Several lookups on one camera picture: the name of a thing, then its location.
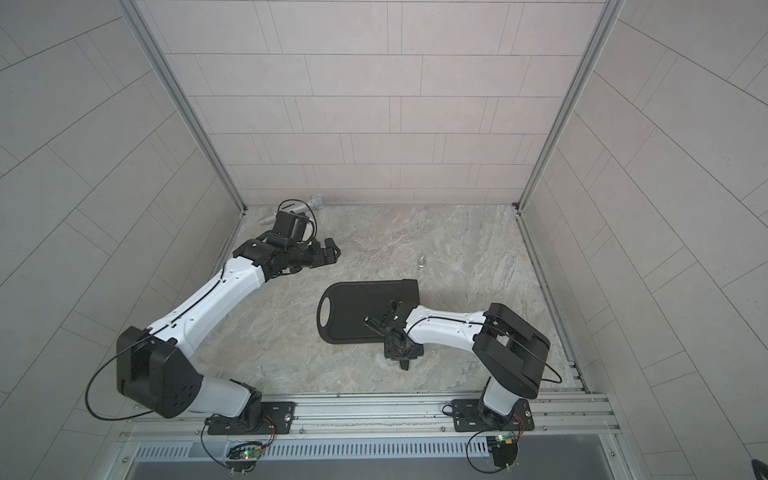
black mounting plate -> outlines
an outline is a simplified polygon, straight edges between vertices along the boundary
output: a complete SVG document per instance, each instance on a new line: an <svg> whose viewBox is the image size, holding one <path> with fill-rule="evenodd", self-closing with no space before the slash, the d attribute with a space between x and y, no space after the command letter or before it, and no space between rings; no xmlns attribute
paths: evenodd
<svg viewBox="0 0 768 480"><path fill-rule="evenodd" d="M460 418L454 417L453 419L453 428L457 432L481 432L482 430L488 430L488 427L485 426L485 423L483 423L478 414L479 403L480 399L455 399L451 401L453 411L463 414ZM530 411L531 406L526 399L519 399L515 403L515 407L512 408L512 413L516 414L523 421L523 430L526 432L535 428L533 415L527 416L525 414ZM509 422L498 430L517 432L520 430L520 426L518 425L517 419L512 416L509 419Z"/></svg>
<svg viewBox="0 0 768 480"><path fill-rule="evenodd" d="M295 402L262 402L261 409L265 416L269 416L275 423L276 435L285 435L290 432L290 426L293 424L293 410L296 408ZM286 422L286 415L290 415L290 420ZM212 423L208 426L208 435L269 435L270 425L267 422L261 422L259 428L253 432L239 431L236 428L226 428L224 425Z"/></svg>

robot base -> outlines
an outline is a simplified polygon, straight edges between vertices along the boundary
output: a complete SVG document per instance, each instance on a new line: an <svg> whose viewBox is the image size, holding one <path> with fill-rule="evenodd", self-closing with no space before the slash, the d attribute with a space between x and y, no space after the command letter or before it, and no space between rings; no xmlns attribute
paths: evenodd
<svg viewBox="0 0 768 480"><path fill-rule="evenodd" d="M482 430L489 430L488 426L480 419L478 413L478 404L480 399L456 399L451 401L451 407L454 412L462 414L461 416L453 418L453 428L457 432L480 432ZM523 430L533 430L535 425L533 423L533 416L528 416L525 413L531 414L531 406L528 404L528 400L519 399L515 403L515 407L512 409L511 418L509 421L497 430L510 430L517 432L520 430L520 425L515 418L515 415L520 417L523 421Z"/></svg>

vent grille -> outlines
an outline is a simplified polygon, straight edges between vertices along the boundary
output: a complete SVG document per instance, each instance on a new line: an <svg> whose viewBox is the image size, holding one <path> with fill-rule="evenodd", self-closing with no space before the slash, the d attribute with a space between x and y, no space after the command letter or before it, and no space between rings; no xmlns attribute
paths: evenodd
<svg viewBox="0 0 768 480"><path fill-rule="evenodd" d="M223 454L242 440L206 441L211 455ZM319 460L348 458L450 458L463 457L466 437L431 437L418 439L279 439L261 460ZM484 436L469 445L469 456L488 457ZM134 462L210 461L200 442L142 442Z"/></svg>

tile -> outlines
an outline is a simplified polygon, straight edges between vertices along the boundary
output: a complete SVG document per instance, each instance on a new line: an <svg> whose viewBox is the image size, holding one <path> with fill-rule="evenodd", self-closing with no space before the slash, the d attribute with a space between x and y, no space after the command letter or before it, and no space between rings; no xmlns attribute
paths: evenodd
<svg viewBox="0 0 768 480"><path fill-rule="evenodd" d="M0 391L11 392L108 258L63 223L2 284L3 311L16 321L4 327Z"/></svg>
<svg viewBox="0 0 768 480"><path fill-rule="evenodd" d="M171 115L157 128L157 136L160 137L179 165L184 165L192 152L197 149L197 143L195 143L192 134L178 112Z"/></svg>
<svg viewBox="0 0 768 480"><path fill-rule="evenodd" d="M477 133L482 121L482 97L404 97L402 131L405 133Z"/></svg>
<svg viewBox="0 0 768 480"><path fill-rule="evenodd" d="M179 293L172 286L165 283L165 280L161 279L157 274L152 276L147 286L162 295L169 302L173 302L179 296Z"/></svg>
<svg viewBox="0 0 768 480"><path fill-rule="evenodd" d="M562 103L561 98L506 97L498 100L493 134L546 134Z"/></svg>
<svg viewBox="0 0 768 480"><path fill-rule="evenodd" d="M344 163L338 134L264 134L262 138L275 165Z"/></svg>
<svg viewBox="0 0 768 480"><path fill-rule="evenodd" d="M736 307L741 316L749 323L755 335L768 343L768 263L723 287L723 293Z"/></svg>
<svg viewBox="0 0 768 480"><path fill-rule="evenodd" d="M661 43L617 22L594 70L620 94L634 101L666 50Z"/></svg>
<svg viewBox="0 0 768 480"><path fill-rule="evenodd" d="M656 386L677 377L696 372L696 367L685 352L680 352L643 369L648 385Z"/></svg>
<svg viewBox="0 0 768 480"><path fill-rule="evenodd" d="M655 386L654 394L696 478L753 474L749 454L698 373Z"/></svg>
<svg viewBox="0 0 768 480"><path fill-rule="evenodd" d="M526 5L512 54L582 55L601 10L584 3Z"/></svg>
<svg viewBox="0 0 768 480"><path fill-rule="evenodd" d="M224 212L224 208L230 201L230 195L221 183L221 179L216 179L205 190L203 194L203 202L208 206L210 212L214 215L214 222L218 220L219 216Z"/></svg>
<svg viewBox="0 0 768 480"><path fill-rule="evenodd" d="M675 61L644 113L736 198L768 178L768 105L693 62Z"/></svg>
<svg viewBox="0 0 768 480"><path fill-rule="evenodd" d="M69 414L67 421L61 429L68 432L106 436L109 433L110 427L112 427L112 422L96 419L90 413L80 409L72 409L72 413Z"/></svg>
<svg viewBox="0 0 768 480"><path fill-rule="evenodd" d="M764 70L766 65L768 65L768 35L763 35L763 38L728 77L728 81L743 90Z"/></svg>
<svg viewBox="0 0 768 480"><path fill-rule="evenodd" d="M589 260L641 368L683 351L621 245L609 239Z"/></svg>
<svg viewBox="0 0 768 480"><path fill-rule="evenodd" d="M353 188L334 191L337 205L412 204L412 188Z"/></svg>
<svg viewBox="0 0 768 480"><path fill-rule="evenodd" d="M120 14L108 2L42 0L3 5L0 27L29 56L116 18Z"/></svg>
<svg viewBox="0 0 768 480"><path fill-rule="evenodd" d="M659 63L656 64L656 67L650 73L650 77L645 81L640 93L637 94L637 97L632 101L632 104L635 107L640 110L645 108L650 98L656 93L656 89L659 88L659 85L664 80L664 77L669 73L674 62L677 61L677 57L679 57L679 55L669 48L663 55L661 55L661 60L659 60Z"/></svg>
<svg viewBox="0 0 768 480"><path fill-rule="evenodd" d="M718 285L768 260L766 226L661 131L627 173Z"/></svg>
<svg viewBox="0 0 768 480"><path fill-rule="evenodd" d="M562 217L562 214L558 203L554 200L552 192L546 184L539 182L531 195L531 203L536 206L541 223L544 225L544 230L549 233L558 222L558 219Z"/></svg>
<svg viewBox="0 0 768 480"><path fill-rule="evenodd" d="M8 37L2 28L0 28L0 57L3 57L5 63L13 65L18 61L22 61L27 58L21 50L18 49L16 43Z"/></svg>
<svg viewBox="0 0 768 480"><path fill-rule="evenodd" d="M387 21L387 53L390 55L402 54L402 2L388 2L386 4Z"/></svg>
<svg viewBox="0 0 768 480"><path fill-rule="evenodd" d="M398 134L401 131L401 128L400 128L400 119L402 118L402 113L400 111L401 102L402 102L402 98L400 97L389 98L389 133Z"/></svg>
<svg viewBox="0 0 768 480"><path fill-rule="evenodd" d="M168 92L160 82L157 74L154 70L147 73L144 77L141 77L141 81L144 82L144 86L149 90L149 94L152 95L152 99L163 112L163 116L168 118L176 111L176 105L170 99Z"/></svg>
<svg viewBox="0 0 768 480"><path fill-rule="evenodd" d="M586 248L603 228L605 220L567 164L563 166L551 191L579 246Z"/></svg>
<svg viewBox="0 0 768 480"><path fill-rule="evenodd" d="M654 298L742 442L764 442L768 413L750 399L768 385L768 351L704 271L693 265Z"/></svg>
<svg viewBox="0 0 768 480"><path fill-rule="evenodd" d="M522 97L563 97L581 57L531 57L520 95Z"/></svg>
<svg viewBox="0 0 768 480"><path fill-rule="evenodd" d="M552 246L584 321L592 319L608 303L568 225L552 241Z"/></svg>
<svg viewBox="0 0 768 480"><path fill-rule="evenodd" d="M611 232L611 228L605 224L603 228L600 229L597 235L594 236L592 240L589 240L589 243L587 243L587 246L584 247L584 258L589 261L595 255L600 247L605 245L605 242L608 241L609 238L611 238L614 235L613 232Z"/></svg>
<svg viewBox="0 0 768 480"><path fill-rule="evenodd" d="M482 114L482 120L480 122L481 134L491 133L491 126L493 125L493 117L496 116L496 106L498 105L498 97L489 97L485 99L485 110Z"/></svg>
<svg viewBox="0 0 768 480"><path fill-rule="evenodd" d="M683 246L616 160L608 161L589 195L641 277Z"/></svg>
<svg viewBox="0 0 768 480"><path fill-rule="evenodd" d="M485 204L512 204L514 202L519 202L522 194L522 188L489 188L488 196L485 198Z"/></svg>
<svg viewBox="0 0 768 480"><path fill-rule="evenodd" d="M235 165L243 188L309 188L301 165Z"/></svg>
<svg viewBox="0 0 768 480"><path fill-rule="evenodd" d="M194 55L169 54L165 55L165 58L185 94L189 96L214 94Z"/></svg>
<svg viewBox="0 0 768 480"><path fill-rule="evenodd" d="M29 446L47 449L53 443L106 351L74 333L56 331L0 409L0 422L16 431L0 440L0 463L8 478L32 476L37 465L27 458Z"/></svg>
<svg viewBox="0 0 768 480"><path fill-rule="evenodd" d="M599 75L589 77L576 113L626 167L654 129L654 124Z"/></svg>
<svg viewBox="0 0 768 480"><path fill-rule="evenodd" d="M197 103L215 134L293 131L281 97L197 97Z"/></svg>
<svg viewBox="0 0 768 480"><path fill-rule="evenodd" d="M155 275L159 276L174 290L181 290L187 279L187 274L192 268L193 259L197 258L200 249L203 248L211 227L199 208L192 210L189 218L157 266Z"/></svg>
<svg viewBox="0 0 768 480"><path fill-rule="evenodd" d="M407 55L307 55L305 68L309 69L315 95L419 95L422 59Z"/></svg>
<svg viewBox="0 0 768 480"><path fill-rule="evenodd" d="M589 333L594 335L595 333L599 332L600 329L602 329L607 324L613 322L614 320L616 320L614 311L611 310L609 306L606 306L604 309L602 309L602 311L600 311L592 319L587 321L587 328L589 329Z"/></svg>
<svg viewBox="0 0 768 480"><path fill-rule="evenodd" d="M104 326L119 329L172 240L151 215L142 216L75 309Z"/></svg>
<svg viewBox="0 0 768 480"><path fill-rule="evenodd" d="M152 67L122 18L88 32L123 85L141 77Z"/></svg>
<svg viewBox="0 0 768 480"><path fill-rule="evenodd" d="M267 53L252 2L147 2L170 53Z"/></svg>
<svg viewBox="0 0 768 480"><path fill-rule="evenodd" d="M589 169L587 177L581 182L581 184L584 185L584 188L587 190L592 188L594 181L597 180L598 175L600 175L605 166L608 164L608 161L610 161L612 158L613 157L611 156L611 152L609 152L607 148L604 148L598 159L594 162L594 165L592 165L592 168Z"/></svg>
<svg viewBox="0 0 768 480"><path fill-rule="evenodd" d="M547 272L558 257L554 254L554 249L549 242L547 231L541 223L541 218L538 216L536 206L533 204L530 205L530 207L525 208L523 219L525 221L525 226L528 228L528 232L531 234L531 243L536 250L541 268L543 271Z"/></svg>
<svg viewBox="0 0 768 480"><path fill-rule="evenodd" d="M522 16L524 7L525 5L509 5L509 10L507 10L507 19L504 22L502 41L500 41L498 44L498 55L510 55L512 53L512 48L515 46L515 39L518 34L520 18Z"/></svg>
<svg viewBox="0 0 768 480"><path fill-rule="evenodd" d="M323 165L315 167L319 188L387 188L389 165Z"/></svg>
<svg viewBox="0 0 768 480"><path fill-rule="evenodd" d="M386 54L383 2L274 2L283 53Z"/></svg>
<svg viewBox="0 0 768 480"><path fill-rule="evenodd" d="M8 278L90 190L48 147L0 178L0 280Z"/></svg>
<svg viewBox="0 0 768 480"><path fill-rule="evenodd" d="M78 210L121 242L172 175L152 145L144 141L93 189Z"/></svg>
<svg viewBox="0 0 768 480"><path fill-rule="evenodd" d="M584 317L576 304L576 299L571 292L568 281L565 279L563 269L559 262L555 262L545 274L552 288L554 299L560 307L560 312L565 323L565 328L574 340L576 355L579 365L589 365L600 357L594 340L589 334Z"/></svg>
<svg viewBox="0 0 768 480"><path fill-rule="evenodd" d="M484 204L488 196L486 188L416 188L413 203L435 205Z"/></svg>
<svg viewBox="0 0 768 480"><path fill-rule="evenodd" d="M481 188L524 188L530 175L530 165L482 165L475 186Z"/></svg>
<svg viewBox="0 0 768 480"><path fill-rule="evenodd" d="M107 255L111 255L118 248L118 242L103 231L91 219L75 208L67 218L67 224L77 230L83 237L89 239L96 247L101 248Z"/></svg>
<svg viewBox="0 0 768 480"><path fill-rule="evenodd" d="M168 181L155 202L180 227L215 177L208 160L198 150Z"/></svg>
<svg viewBox="0 0 768 480"><path fill-rule="evenodd" d="M560 136L558 150L579 181L584 182L604 148L589 127L573 113Z"/></svg>
<svg viewBox="0 0 768 480"><path fill-rule="evenodd" d="M759 0L653 2L640 31L728 78L766 33L768 5Z"/></svg>
<svg viewBox="0 0 768 480"><path fill-rule="evenodd" d="M664 419L654 393L645 382L619 324L613 322L597 332L594 342L640 451L655 453L678 450L680 447L675 435Z"/></svg>
<svg viewBox="0 0 768 480"><path fill-rule="evenodd" d="M759 98L763 103L768 103L768 71L765 68L752 80L745 92Z"/></svg>
<svg viewBox="0 0 768 480"><path fill-rule="evenodd" d="M304 125L301 121L299 106L296 104L296 97L283 97L283 102L286 105L286 111L288 112L288 120L290 121L290 127L293 133L294 134L304 133Z"/></svg>
<svg viewBox="0 0 768 480"><path fill-rule="evenodd" d="M444 164L512 164L523 135L449 134Z"/></svg>
<svg viewBox="0 0 768 480"><path fill-rule="evenodd" d="M170 219L160 205L152 202L147 208L149 213L157 222L167 231L172 237L175 237L179 233L179 227L176 226L173 220Z"/></svg>
<svg viewBox="0 0 768 480"><path fill-rule="evenodd" d="M681 450L643 455L652 475L693 474Z"/></svg>
<svg viewBox="0 0 768 480"><path fill-rule="evenodd" d="M446 97L516 96L530 60L525 56L505 55L425 55L421 94Z"/></svg>
<svg viewBox="0 0 768 480"><path fill-rule="evenodd" d="M118 333L101 325L74 310L69 313L61 328L77 333L86 339L94 341L101 346L109 347L118 337Z"/></svg>
<svg viewBox="0 0 768 480"><path fill-rule="evenodd" d="M110 96L74 40L57 45L0 71L0 144L23 160Z"/></svg>
<svg viewBox="0 0 768 480"><path fill-rule="evenodd" d="M256 13L259 15L259 24L264 33L266 49L269 53L283 53L283 47L280 45L280 37L277 36L275 22L272 19L272 9L269 2L254 2Z"/></svg>
<svg viewBox="0 0 768 480"><path fill-rule="evenodd" d="M74 42L77 43L78 47L85 53L85 56L91 61L101 78L107 82L112 93L118 93L123 89L123 84L120 82L120 79L114 74L114 70L109 66L107 60L98 48L96 48L96 45L93 40L91 40L91 37L88 36L88 33L75 37Z"/></svg>
<svg viewBox="0 0 768 480"><path fill-rule="evenodd" d="M430 164L434 134L354 134L356 164Z"/></svg>
<svg viewBox="0 0 768 480"><path fill-rule="evenodd" d="M687 247L681 247L674 255L643 278L645 286L648 287L649 292L653 293L694 263L696 263L696 257Z"/></svg>
<svg viewBox="0 0 768 480"><path fill-rule="evenodd" d="M64 130L49 146L95 187L164 119L138 81Z"/></svg>
<svg viewBox="0 0 768 480"><path fill-rule="evenodd" d="M261 157L249 134L210 135L219 158L225 165L261 165Z"/></svg>
<svg viewBox="0 0 768 480"><path fill-rule="evenodd" d="M303 55L195 55L214 95L311 95Z"/></svg>
<svg viewBox="0 0 768 480"><path fill-rule="evenodd" d="M307 133L389 131L389 99L386 97L299 97L296 103Z"/></svg>
<svg viewBox="0 0 768 480"><path fill-rule="evenodd" d="M509 9L502 3L404 3L402 53L496 55Z"/></svg>
<svg viewBox="0 0 768 480"><path fill-rule="evenodd" d="M104 437L61 431L35 470L32 480L83 478L91 467Z"/></svg>

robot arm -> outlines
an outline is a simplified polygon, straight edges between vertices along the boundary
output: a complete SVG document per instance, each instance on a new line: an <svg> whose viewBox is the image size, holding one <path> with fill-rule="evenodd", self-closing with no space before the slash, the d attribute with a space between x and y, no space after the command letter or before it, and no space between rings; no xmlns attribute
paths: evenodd
<svg viewBox="0 0 768 480"><path fill-rule="evenodd" d="M129 327L119 337L118 391L165 418L182 412L229 417L240 430L261 422L261 393L250 386L202 376L189 361L210 331L245 296L278 276L335 263L341 251L313 234L302 241L310 220L279 211L275 226L243 243L197 292L163 318L141 330Z"/></svg>

